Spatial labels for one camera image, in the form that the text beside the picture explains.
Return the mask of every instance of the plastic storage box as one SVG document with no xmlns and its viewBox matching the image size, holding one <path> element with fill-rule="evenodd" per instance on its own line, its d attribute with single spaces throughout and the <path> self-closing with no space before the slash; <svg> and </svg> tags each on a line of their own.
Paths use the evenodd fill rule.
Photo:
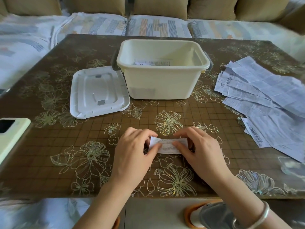
<svg viewBox="0 0 305 229">
<path fill-rule="evenodd" d="M 210 67 L 200 45 L 185 40 L 126 40 L 116 62 L 124 73 L 129 95 L 146 100 L 188 98 L 200 74 Z"/>
</svg>

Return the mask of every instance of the table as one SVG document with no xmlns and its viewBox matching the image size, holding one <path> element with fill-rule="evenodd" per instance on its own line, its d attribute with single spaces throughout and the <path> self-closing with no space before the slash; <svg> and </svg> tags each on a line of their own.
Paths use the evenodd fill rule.
<svg viewBox="0 0 305 229">
<path fill-rule="evenodd" d="M 87 120 L 69 113 L 73 74 L 111 65 L 122 41 L 146 37 L 68 35 L 0 99 L 0 117 L 32 121 L 24 139 L 1 166 L 0 197 L 95 196 L 109 180 L 114 149 L 128 127 L 149 128 L 171 138 L 174 128 L 196 126 L 216 138 L 232 173 L 260 198 L 304 198 L 305 165 L 273 148 L 259 149 L 244 133 L 239 112 L 222 104 L 213 91 L 223 65 L 252 56 L 273 73 L 297 78 L 305 71 L 268 41 L 192 40 L 205 50 L 214 67 L 200 75 L 186 100 L 131 100 L 129 108 Z M 166 119 L 174 119 L 172 124 Z M 137 197 L 217 197 L 181 155 L 158 154 Z"/>
</svg>

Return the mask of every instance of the box lid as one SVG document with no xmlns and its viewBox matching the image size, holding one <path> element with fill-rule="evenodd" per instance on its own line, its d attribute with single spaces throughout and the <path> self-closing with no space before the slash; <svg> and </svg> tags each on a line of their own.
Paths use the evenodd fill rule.
<svg viewBox="0 0 305 229">
<path fill-rule="evenodd" d="M 121 71 L 112 66 L 83 69 L 73 75 L 70 113 L 87 119 L 128 108 L 130 97 Z"/>
</svg>

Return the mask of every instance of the grid pattern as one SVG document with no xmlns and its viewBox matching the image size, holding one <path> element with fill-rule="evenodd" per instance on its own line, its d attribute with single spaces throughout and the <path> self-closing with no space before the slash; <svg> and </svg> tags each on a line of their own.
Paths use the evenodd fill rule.
<svg viewBox="0 0 305 229">
<path fill-rule="evenodd" d="M 130 126 L 157 131 L 155 119 L 156 115 L 162 111 L 179 113 L 181 118 L 178 121 L 183 127 L 193 126 L 195 122 L 216 126 L 218 132 L 210 130 L 208 133 L 214 138 L 221 138 L 218 140 L 222 141 L 223 154 L 229 160 L 228 167 L 234 175 L 237 175 L 240 170 L 253 171 L 273 179 L 276 187 L 283 189 L 283 185 L 287 184 L 296 190 L 305 189 L 305 183 L 301 179 L 282 172 L 282 164 L 278 157 L 286 157 L 285 155 L 273 148 L 259 149 L 253 139 L 243 132 L 244 127 L 238 124 L 239 115 L 225 108 L 224 104 L 218 103 L 219 99 L 215 100 L 203 89 L 201 97 L 207 99 L 205 103 L 199 102 L 194 96 L 187 100 L 133 100 L 133 105 L 142 109 L 140 119 L 133 117 L 128 109 L 86 121 L 76 120 L 69 116 L 64 109 L 64 106 L 69 103 L 69 96 L 65 96 L 65 93 L 70 94 L 71 79 L 75 70 L 110 65 L 115 50 L 119 50 L 122 41 L 130 38 L 143 39 L 145 37 L 69 35 L 0 99 L 0 117 L 23 117 L 33 122 L 24 140 L 16 145 L 13 154 L 7 157 L 1 166 L 0 183 L 3 182 L 3 187 L 10 188 L 10 196 L 96 195 L 102 185 L 101 175 L 107 179 L 111 173 L 115 138 L 119 138 Z M 232 45 L 235 47 L 256 46 L 256 41 L 177 39 L 198 42 L 214 62 L 211 73 L 220 73 L 221 66 L 230 60 L 240 59 L 240 51 L 239 55 L 236 55 L 234 51 L 224 53 L 220 50 L 221 48 Z M 286 62 L 292 66 L 297 65 L 296 61 L 283 51 L 279 51 L 270 42 L 260 42 L 256 47 L 259 53 L 276 51 L 285 58 Z M 214 89 L 212 79 L 202 75 L 200 80 L 204 88 Z M 54 94 L 57 95 L 54 97 L 52 94 L 55 93 L 55 89 L 60 89 L 61 92 Z M 54 100 L 54 98 L 56 98 L 56 104 L 52 101 L 49 103 L 50 99 Z M 114 136 L 107 134 L 107 127 L 115 123 L 118 128 Z M 164 136 L 159 132 L 161 138 L 171 138 L 171 136 Z M 106 166 L 95 164 L 99 169 L 98 173 L 90 171 L 82 160 L 87 151 L 84 145 L 90 142 L 94 142 L 95 145 L 104 144 L 105 150 L 109 152 L 109 155 L 105 155 Z M 215 197 L 213 190 L 193 172 L 181 155 L 165 154 L 157 155 L 133 196 L 177 196 L 172 194 L 174 183 L 168 184 L 168 177 L 164 175 L 165 169 L 167 172 L 175 169 L 177 173 L 186 171 L 187 175 L 193 177 L 188 182 L 193 191 L 183 190 L 184 196 Z M 82 183 L 78 177 L 88 178 L 85 188 L 80 188 Z M 304 195 L 301 193 L 297 192 L 287 197 L 303 198 Z"/>
</svg>

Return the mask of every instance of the bracelet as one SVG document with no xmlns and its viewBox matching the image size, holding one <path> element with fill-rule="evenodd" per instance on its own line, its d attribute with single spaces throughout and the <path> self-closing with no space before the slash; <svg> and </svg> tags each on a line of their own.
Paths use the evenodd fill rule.
<svg viewBox="0 0 305 229">
<path fill-rule="evenodd" d="M 269 214 L 269 210 L 270 210 L 270 207 L 269 207 L 269 204 L 266 203 L 265 201 L 263 201 L 264 205 L 265 205 L 265 209 L 264 209 L 264 212 L 262 214 L 262 216 L 257 220 L 256 223 L 254 223 L 251 227 L 248 227 L 247 229 L 255 229 L 257 228 L 259 225 L 261 225 L 265 219 L 267 218 L 268 214 Z M 237 227 L 236 224 L 239 224 L 237 219 L 234 218 L 233 222 L 232 222 L 232 227 L 233 229 L 241 229 L 240 227 Z"/>
</svg>

